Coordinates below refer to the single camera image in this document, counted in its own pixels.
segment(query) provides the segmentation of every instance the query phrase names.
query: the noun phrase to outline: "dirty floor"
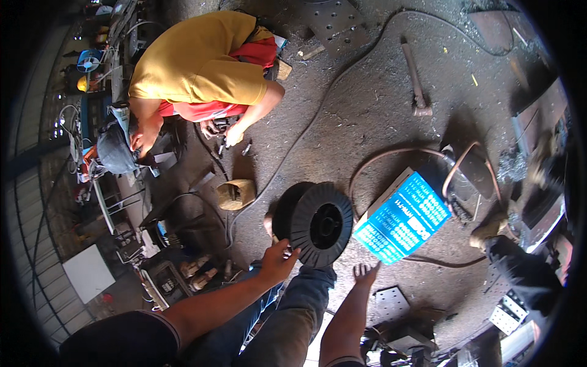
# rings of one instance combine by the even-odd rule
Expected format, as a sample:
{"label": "dirty floor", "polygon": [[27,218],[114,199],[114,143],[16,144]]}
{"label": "dirty floor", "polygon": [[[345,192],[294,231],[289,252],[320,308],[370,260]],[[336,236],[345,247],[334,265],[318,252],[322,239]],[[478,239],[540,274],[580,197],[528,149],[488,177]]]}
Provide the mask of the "dirty floor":
{"label": "dirty floor", "polygon": [[[275,24],[276,33],[289,40],[282,58],[293,71],[282,82],[286,90],[284,100],[248,129],[244,141],[222,158],[222,165],[231,178],[243,178],[237,176],[246,176],[238,172],[244,163],[233,158],[238,157],[252,139],[250,163],[258,191],[265,187],[285,153],[314,117],[334,78],[363,56],[378,38],[380,41],[333,88],[311,131],[290,154],[271,187],[239,219],[234,246],[222,251],[221,233],[214,238],[196,238],[194,241],[206,251],[231,257],[245,268],[252,260],[261,258],[269,246],[262,219],[269,205],[288,187],[300,181],[332,181],[338,189],[348,193],[349,179],[357,166],[383,149],[392,146],[439,149],[449,143],[463,149],[469,142],[479,140],[497,168],[500,153],[514,147],[510,116],[516,108],[512,105],[512,96],[519,93],[520,84],[512,71],[511,59],[516,57],[521,72],[527,73],[541,67],[536,54],[514,38],[514,47],[508,56],[491,56],[447,25],[426,16],[399,13],[403,9],[414,9],[439,16],[484,45],[467,14],[506,9],[504,4],[469,0],[362,0],[353,4],[365,17],[372,44],[336,60],[322,52],[304,61],[298,51],[307,53],[319,46],[319,42],[296,15],[294,2],[222,2],[222,9],[241,8],[250,14],[266,16]],[[217,9],[218,1],[181,0],[165,9],[164,19],[173,24]],[[393,14],[396,15],[387,23]],[[421,84],[432,103],[433,117],[411,115],[412,86],[400,37],[405,37],[411,45]],[[224,182],[222,174],[196,138],[192,124],[175,123],[185,136],[187,150],[178,164],[151,185],[152,201],[187,191],[201,172],[210,167],[215,168],[217,175],[204,189],[204,194],[211,201],[215,200],[213,187]],[[208,145],[213,148],[213,143],[208,142]],[[433,159],[424,153],[410,153],[386,157],[373,164],[357,181],[355,204],[359,212],[365,211],[407,166],[417,168]],[[508,187],[502,186],[505,195]],[[416,254],[451,263],[478,258],[479,250],[468,246],[468,235],[491,210],[495,196],[492,200],[481,198],[480,203],[474,223],[461,228],[459,223],[448,221]],[[473,213],[476,204],[477,196],[474,196],[464,207]],[[176,217],[191,218],[199,214],[201,204],[196,198],[186,198],[174,210]],[[229,222],[232,218],[234,213],[228,213]],[[333,265],[338,282],[330,293],[330,310],[336,311],[351,289],[353,265],[360,262],[374,265],[376,261],[357,241],[349,241],[345,252]],[[397,285],[412,309],[430,307],[444,311],[435,333],[439,348],[447,349],[488,322],[500,295],[483,294],[487,268],[486,261],[462,269],[400,261],[381,269],[373,290]],[[373,297],[369,301],[367,323],[374,325],[384,319],[377,314]]]}

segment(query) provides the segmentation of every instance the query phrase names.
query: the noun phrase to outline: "blue fan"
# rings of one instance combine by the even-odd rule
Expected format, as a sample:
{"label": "blue fan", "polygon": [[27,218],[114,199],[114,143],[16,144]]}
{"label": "blue fan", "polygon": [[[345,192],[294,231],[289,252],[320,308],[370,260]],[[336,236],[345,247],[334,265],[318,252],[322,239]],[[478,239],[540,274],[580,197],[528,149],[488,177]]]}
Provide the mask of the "blue fan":
{"label": "blue fan", "polygon": [[77,59],[77,69],[82,73],[89,73],[100,66],[100,60],[104,51],[92,49],[84,50]]}

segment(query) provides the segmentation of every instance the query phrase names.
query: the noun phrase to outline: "leg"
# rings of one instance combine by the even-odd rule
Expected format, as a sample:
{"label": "leg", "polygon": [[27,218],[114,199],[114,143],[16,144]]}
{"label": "leg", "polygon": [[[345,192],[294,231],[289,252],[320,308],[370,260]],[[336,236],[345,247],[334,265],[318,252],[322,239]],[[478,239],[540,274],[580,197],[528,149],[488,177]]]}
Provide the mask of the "leg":
{"label": "leg", "polygon": [[522,299],[530,317],[540,326],[556,304],[561,283],[550,266],[527,254],[506,236],[485,241],[487,257]]}
{"label": "leg", "polygon": [[277,310],[265,322],[244,352],[235,360],[241,366],[302,366],[308,345],[320,326],[328,306],[328,290],[334,287],[332,267],[302,266],[292,279]]}
{"label": "leg", "polygon": [[[243,279],[256,275],[261,269],[261,262],[255,261],[251,266],[253,269]],[[282,286],[283,284],[279,284],[271,288],[226,324],[196,339],[181,353],[180,360],[187,366],[231,366],[259,316],[275,301]]]}

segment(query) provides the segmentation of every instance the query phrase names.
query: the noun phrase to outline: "blue box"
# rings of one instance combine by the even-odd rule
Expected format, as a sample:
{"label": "blue box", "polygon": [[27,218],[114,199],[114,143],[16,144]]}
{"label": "blue box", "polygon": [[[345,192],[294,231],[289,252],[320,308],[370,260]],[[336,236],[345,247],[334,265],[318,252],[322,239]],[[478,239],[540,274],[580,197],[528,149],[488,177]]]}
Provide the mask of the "blue box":
{"label": "blue box", "polygon": [[417,250],[449,216],[430,185],[408,168],[363,215],[353,237],[389,265]]}

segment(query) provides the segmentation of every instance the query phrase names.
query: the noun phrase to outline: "black plastic spool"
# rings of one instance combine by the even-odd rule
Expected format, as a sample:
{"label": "black plastic spool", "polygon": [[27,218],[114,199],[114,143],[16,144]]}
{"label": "black plastic spool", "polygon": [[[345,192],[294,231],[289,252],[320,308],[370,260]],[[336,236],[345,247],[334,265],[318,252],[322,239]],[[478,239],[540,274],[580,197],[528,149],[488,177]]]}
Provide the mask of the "black plastic spool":
{"label": "black plastic spool", "polygon": [[323,268],[345,250],[353,228],[349,198],[331,182],[300,182],[284,192],[273,216],[273,232],[301,248],[300,261]]}

